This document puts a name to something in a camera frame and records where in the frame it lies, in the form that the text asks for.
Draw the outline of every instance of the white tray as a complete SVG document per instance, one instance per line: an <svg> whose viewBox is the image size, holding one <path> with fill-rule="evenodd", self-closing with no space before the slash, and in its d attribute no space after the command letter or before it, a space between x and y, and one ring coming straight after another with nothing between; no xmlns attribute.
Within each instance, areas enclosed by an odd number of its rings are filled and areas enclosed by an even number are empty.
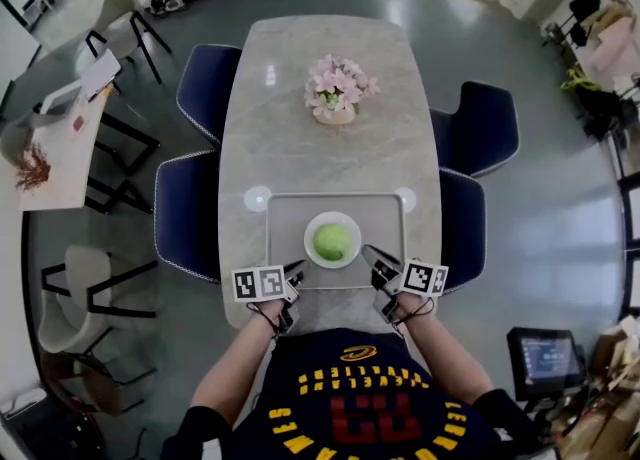
<svg viewBox="0 0 640 460"><path fill-rule="evenodd" d="M405 260L402 199L395 193L274 194L267 208L267 265L308 259L304 249L307 224L320 213L339 211L355 220L362 244L369 243ZM350 265L329 270L309 261L298 289L358 289L371 287L371 268L359 255Z"/></svg>

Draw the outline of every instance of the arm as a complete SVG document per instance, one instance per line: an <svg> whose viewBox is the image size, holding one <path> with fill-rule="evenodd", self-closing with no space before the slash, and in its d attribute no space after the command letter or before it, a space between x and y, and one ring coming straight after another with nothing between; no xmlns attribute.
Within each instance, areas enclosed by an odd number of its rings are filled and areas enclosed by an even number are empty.
<svg viewBox="0 0 640 460"><path fill-rule="evenodd" d="M399 318L413 312L420 298L409 293L398 295ZM472 405L493 390L482 365L449 333L434 313L414 316L405 325L424 357L433 380L454 398Z"/></svg>
<svg viewBox="0 0 640 460"><path fill-rule="evenodd" d="M260 304L260 309L277 325L283 305L282 300L275 300ZM273 329L264 316L251 316L231 346L202 379L191 406L211 408L233 426L249 396L256 371L272 337Z"/></svg>

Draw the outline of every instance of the green fruit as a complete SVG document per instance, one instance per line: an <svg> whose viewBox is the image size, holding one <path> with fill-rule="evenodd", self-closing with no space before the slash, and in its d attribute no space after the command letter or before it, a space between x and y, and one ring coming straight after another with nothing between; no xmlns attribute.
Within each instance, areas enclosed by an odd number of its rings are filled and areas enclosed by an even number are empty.
<svg viewBox="0 0 640 460"><path fill-rule="evenodd" d="M351 245L351 233L342 224L325 224L316 229L313 247L327 261L340 261Z"/></svg>

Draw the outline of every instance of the hand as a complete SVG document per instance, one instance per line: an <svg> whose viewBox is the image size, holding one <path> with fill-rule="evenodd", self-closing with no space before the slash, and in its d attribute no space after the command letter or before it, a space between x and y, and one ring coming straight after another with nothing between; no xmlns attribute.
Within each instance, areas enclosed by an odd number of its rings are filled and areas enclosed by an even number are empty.
<svg viewBox="0 0 640 460"><path fill-rule="evenodd" d="M280 323L280 313L284 308L284 300L269 300L256 304L258 308L265 313L276 325Z"/></svg>
<svg viewBox="0 0 640 460"><path fill-rule="evenodd" d="M400 293L398 293L398 295L396 296L396 301L398 302L398 307L395 311L395 317L400 320L414 312L422 304L422 299L418 295L407 293L405 291L401 291ZM433 311L430 312L429 315L435 315L437 304L438 299L434 298L433 304L427 303L419 312L427 312L432 308L431 306L433 305Z"/></svg>

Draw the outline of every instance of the gray table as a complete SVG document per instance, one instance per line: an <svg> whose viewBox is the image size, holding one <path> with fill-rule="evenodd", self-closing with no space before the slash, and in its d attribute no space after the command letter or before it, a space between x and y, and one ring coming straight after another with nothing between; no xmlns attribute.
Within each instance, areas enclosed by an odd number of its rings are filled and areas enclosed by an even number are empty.
<svg viewBox="0 0 640 460"><path fill-rule="evenodd" d="M320 124L304 106L309 67L327 53L351 58L379 79L381 93L365 99L346 126ZM255 186L272 193L410 188L417 205L405 216L407 255L440 262L438 158L420 73L400 28L347 16L283 17L251 28L227 112L218 200L222 291L235 327L249 311L233 301L231 270L266 261L265 214L244 205ZM298 332L386 330L370 306L373 293L305 291Z"/></svg>

